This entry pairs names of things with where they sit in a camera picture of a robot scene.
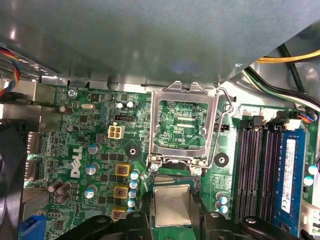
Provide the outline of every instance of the screw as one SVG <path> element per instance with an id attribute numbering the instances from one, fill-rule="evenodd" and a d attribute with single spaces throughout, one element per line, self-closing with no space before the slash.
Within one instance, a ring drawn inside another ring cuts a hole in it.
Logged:
<path id="1" fill-rule="evenodd" d="M 210 216 L 213 217 L 213 218 L 218 218 L 219 214 L 216 213 L 216 212 L 212 212 L 212 213 L 210 213 Z"/>
<path id="2" fill-rule="evenodd" d="M 76 90 L 73 90 L 73 89 L 69 89 L 69 90 L 68 90 L 68 96 L 69 96 L 69 98 L 75 98 L 77 95 L 78 95 L 78 93 L 77 93 Z"/>
<path id="3" fill-rule="evenodd" d="M 254 220 L 252 217 L 248 217 L 247 219 L 246 219 L 246 221 L 248 222 L 248 223 L 250 223 L 250 224 L 255 224 L 257 221 L 256 220 Z"/>
<path id="4" fill-rule="evenodd" d="M 193 174 L 196 175 L 196 176 L 201 176 L 202 174 L 202 169 L 200 167 L 195 167 L 193 169 Z"/>
<path id="5" fill-rule="evenodd" d="M 157 163 L 151 163 L 151 165 L 150 165 L 150 171 L 156 173 L 156 172 L 158 172 L 158 170 L 159 170 L 159 164 L 157 164 Z"/>

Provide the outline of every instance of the yellow wire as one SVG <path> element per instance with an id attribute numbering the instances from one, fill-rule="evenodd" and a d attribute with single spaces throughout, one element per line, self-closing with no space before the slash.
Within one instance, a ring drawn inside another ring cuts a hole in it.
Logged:
<path id="1" fill-rule="evenodd" d="M 260 64 L 280 64 L 280 63 L 288 63 L 294 62 L 304 59 L 309 59 L 313 57 L 320 56 L 320 50 L 311 52 L 309 54 L 301 55 L 301 56 L 290 56 L 290 57 L 261 57 L 257 63 Z"/>

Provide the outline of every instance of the sticker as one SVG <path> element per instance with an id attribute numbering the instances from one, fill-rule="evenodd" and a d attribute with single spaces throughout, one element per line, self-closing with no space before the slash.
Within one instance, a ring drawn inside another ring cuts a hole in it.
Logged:
<path id="1" fill-rule="evenodd" d="M 290 214 L 292 184 L 294 177 L 296 140 L 287 139 L 285 149 L 284 178 L 281 209 Z"/>

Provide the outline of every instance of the black wire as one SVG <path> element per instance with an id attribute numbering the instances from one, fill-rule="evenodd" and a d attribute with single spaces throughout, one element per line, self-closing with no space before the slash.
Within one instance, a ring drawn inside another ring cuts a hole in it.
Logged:
<path id="1" fill-rule="evenodd" d="M 276 86 L 270 85 L 250 66 L 247 67 L 244 71 L 247 74 L 249 74 L 252 78 L 254 78 L 258 83 L 263 85 L 265 88 L 271 90 L 272 92 L 275 92 L 275 93 L 278 93 L 278 94 L 285 94 L 285 95 L 289 95 L 289 96 L 296 97 L 296 98 L 300 98 L 300 99 L 303 99 L 303 100 L 308 101 L 310 103 L 313 103 L 317 107 L 320 107 L 320 102 L 318 100 L 314 99 L 311 96 L 308 96 L 308 95 L 306 95 L 304 93 L 301 93 L 301 92 L 298 92 L 298 91 L 293 91 L 293 90 L 284 89 L 284 88 L 280 88 L 280 87 L 276 87 Z"/>
<path id="2" fill-rule="evenodd" d="M 279 50 L 280 55 L 282 57 L 285 57 L 285 58 L 291 57 L 291 55 L 288 51 L 288 48 L 286 47 L 285 44 L 278 46 L 277 49 Z M 306 91 L 305 91 L 304 85 L 302 84 L 302 81 L 301 81 L 300 75 L 298 73 L 298 70 L 296 68 L 296 65 L 292 62 L 286 62 L 285 64 L 289 68 L 290 72 L 292 73 L 293 80 L 295 82 L 295 85 L 296 85 L 296 88 L 298 89 L 298 91 L 300 93 L 305 93 Z"/>

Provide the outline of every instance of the metal panel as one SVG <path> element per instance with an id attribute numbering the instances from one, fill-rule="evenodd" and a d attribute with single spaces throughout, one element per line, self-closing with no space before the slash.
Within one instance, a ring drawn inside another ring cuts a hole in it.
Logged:
<path id="1" fill-rule="evenodd" d="M 224 81 L 319 19 L 315 0 L 2 0 L 0 41 L 62 73 Z"/>

